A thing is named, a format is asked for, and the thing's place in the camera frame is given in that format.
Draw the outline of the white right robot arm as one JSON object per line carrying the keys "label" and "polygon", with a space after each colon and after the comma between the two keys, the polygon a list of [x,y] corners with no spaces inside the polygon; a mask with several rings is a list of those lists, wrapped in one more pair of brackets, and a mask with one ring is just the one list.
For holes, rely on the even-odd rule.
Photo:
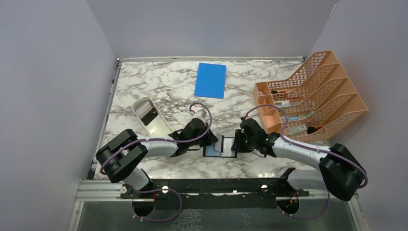
{"label": "white right robot arm", "polygon": [[365,169],[344,145],[311,145],[277,132],[266,133],[252,118],[241,122],[231,149],[237,153],[257,150],[263,156],[287,158],[313,167],[293,170],[278,182],[278,191],[285,196],[298,189],[317,189],[349,201],[362,183],[368,182]]}

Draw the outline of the black leather card holder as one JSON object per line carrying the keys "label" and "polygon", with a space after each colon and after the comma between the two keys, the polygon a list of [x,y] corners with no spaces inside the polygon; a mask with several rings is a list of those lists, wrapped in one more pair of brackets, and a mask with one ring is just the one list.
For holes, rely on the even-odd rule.
{"label": "black leather card holder", "polygon": [[203,157],[236,158],[237,153],[232,150],[235,138],[221,134],[217,134],[216,137],[218,138],[216,143],[203,148]]}

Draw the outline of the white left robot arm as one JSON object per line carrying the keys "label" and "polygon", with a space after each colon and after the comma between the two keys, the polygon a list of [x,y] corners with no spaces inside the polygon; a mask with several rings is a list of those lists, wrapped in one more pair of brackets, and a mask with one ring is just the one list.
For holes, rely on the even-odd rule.
{"label": "white left robot arm", "polygon": [[151,179],[138,168],[138,164],[148,157],[177,157],[185,154],[193,146],[204,148],[218,142],[209,124],[193,118],[183,129],[164,137],[145,137],[126,129],[100,148],[95,157],[101,165],[101,173],[110,182],[124,182],[132,187],[138,197],[151,193]]}

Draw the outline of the grey credit card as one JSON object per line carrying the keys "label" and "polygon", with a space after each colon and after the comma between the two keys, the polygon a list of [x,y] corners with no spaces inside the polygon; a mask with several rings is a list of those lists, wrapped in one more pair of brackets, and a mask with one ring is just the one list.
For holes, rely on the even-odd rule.
{"label": "grey credit card", "polygon": [[224,135],[217,133],[216,136],[218,137],[219,141],[215,144],[215,150],[222,153],[224,147]]}

